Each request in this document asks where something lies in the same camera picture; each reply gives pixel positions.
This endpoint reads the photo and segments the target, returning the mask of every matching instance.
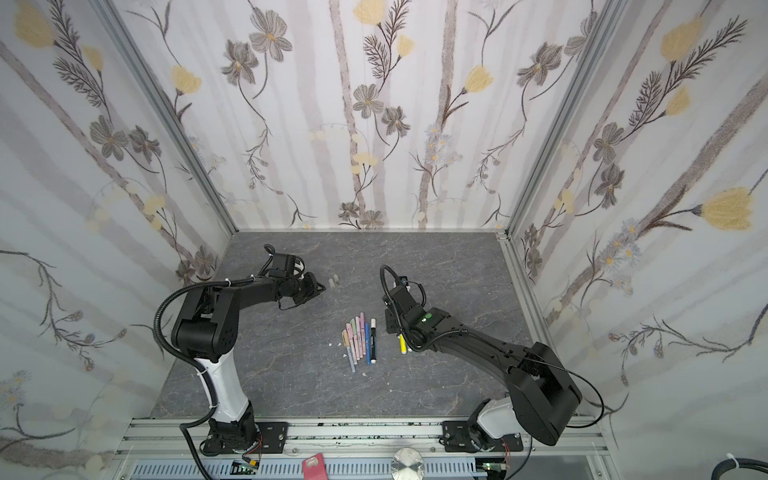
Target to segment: red card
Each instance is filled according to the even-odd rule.
[[[304,460],[302,466],[304,467],[304,480],[328,480],[326,463],[323,461],[322,453]]]

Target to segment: blue marker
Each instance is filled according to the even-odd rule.
[[[366,322],[366,360],[371,364],[371,324]]]

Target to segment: black marker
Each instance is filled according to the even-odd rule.
[[[371,363],[376,363],[376,319],[371,319]]]

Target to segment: cable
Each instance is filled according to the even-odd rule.
[[[528,447],[528,454],[525,456],[525,460],[523,460],[517,470],[504,477],[504,480],[509,480],[510,478],[514,477],[523,469],[523,467],[525,467],[525,464],[528,463],[528,459],[531,458],[531,452],[533,452],[533,437],[531,437],[531,446]]]
[[[529,362],[540,363],[542,365],[549,366],[549,367],[551,367],[553,369],[562,370],[563,372],[566,372],[569,375],[577,376],[578,378],[584,380],[587,383],[587,385],[589,385],[594,390],[594,392],[598,394],[598,398],[600,399],[600,415],[593,422],[589,422],[587,425],[566,425],[566,427],[568,427],[570,429],[586,429],[587,427],[591,427],[592,425],[597,425],[597,423],[600,422],[603,419],[603,416],[605,415],[605,402],[603,402],[603,396],[600,395],[600,392],[598,391],[598,388],[596,386],[592,385],[592,382],[590,382],[589,380],[587,380],[583,376],[579,375],[578,373],[572,372],[569,369],[564,369],[561,366],[552,365],[551,363],[543,362],[541,360],[529,359],[528,357],[520,357],[520,356],[517,356],[517,355],[513,355],[511,353],[509,353],[509,355],[514,357],[514,358],[516,358],[516,359],[518,359],[518,360],[528,360]]]
[[[760,460],[754,460],[752,458],[728,458],[715,465],[712,470],[712,480],[717,480],[720,476],[733,470],[735,468],[747,468],[749,470],[757,470],[758,472],[768,474],[768,463],[761,462]]]
[[[183,435],[184,439],[187,441],[187,446],[189,447],[190,453],[192,454],[192,459],[194,460],[194,463],[197,466],[197,468],[200,470],[200,474],[206,480],[213,480],[213,478],[208,474],[208,471],[205,469],[205,466],[200,460],[200,456],[197,454],[197,449],[195,448],[194,443],[192,443],[192,437],[190,436],[188,429],[191,429],[192,427],[196,427],[198,425],[202,425],[203,423],[207,422],[208,419],[214,416],[214,413],[216,412],[216,407],[218,406],[218,403],[219,403],[219,398],[216,395],[216,389],[214,388],[213,380],[210,379],[208,370],[194,358],[183,354],[179,350],[176,350],[165,339],[165,336],[163,335],[163,330],[162,330],[163,315],[165,314],[165,310],[168,308],[171,302],[176,300],[176,298],[196,288],[204,288],[206,286],[230,286],[230,285],[239,286],[239,285],[244,285],[250,282],[253,282],[253,277],[249,276],[246,279],[234,280],[233,282],[226,280],[223,282],[213,281],[213,282],[201,282],[201,283],[195,283],[193,285],[187,285],[184,288],[180,288],[179,290],[176,290],[171,295],[169,295],[168,298],[163,300],[163,303],[160,304],[160,307],[157,308],[157,312],[154,314],[154,321],[152,324],[152,336],[154,337],[154,341],[157,342],[157,344],[166,352],[175,356],[179,360],[192,365],[200,373],[200,376],[202,377],[203,382],[205,383],[206,390],[208,391],[208,396],[210,397],[211,407],[210,407],[210,410],[208,410],[208,413],[205,414],[205,416],[203,416],[198,420],[195,420],[194,422],[182,423],[179,425],[179,430],[181,430],[181,435]]]

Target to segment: pink marker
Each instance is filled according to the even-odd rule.
[[[355,352],[356,348],[356,342],[355,342],[355,334],[352,331],[352,325],[349,323],[346,324],[346,334],[349,337],[349,346],[352,349],[352,360],[355,364],[357,364],[357,353]]]
[[[355,317],[355,336],[357,340],[357,359],[360,360],[362,358],[362,342],[360,341],[362,337],[360,336],[360,317]]]
[[[366,314],[363,312],[360,312],[360,327],[360,333],[362,334],[362,356],[366,356],[368,355],[368,346],[366,345]]]
[[[362,324],[362,320],[360,317],[357,318],[357,334],[359,335],[357,337],[357,341],[360,343],[360,359],[363,359],[366,357],[366,326]]]

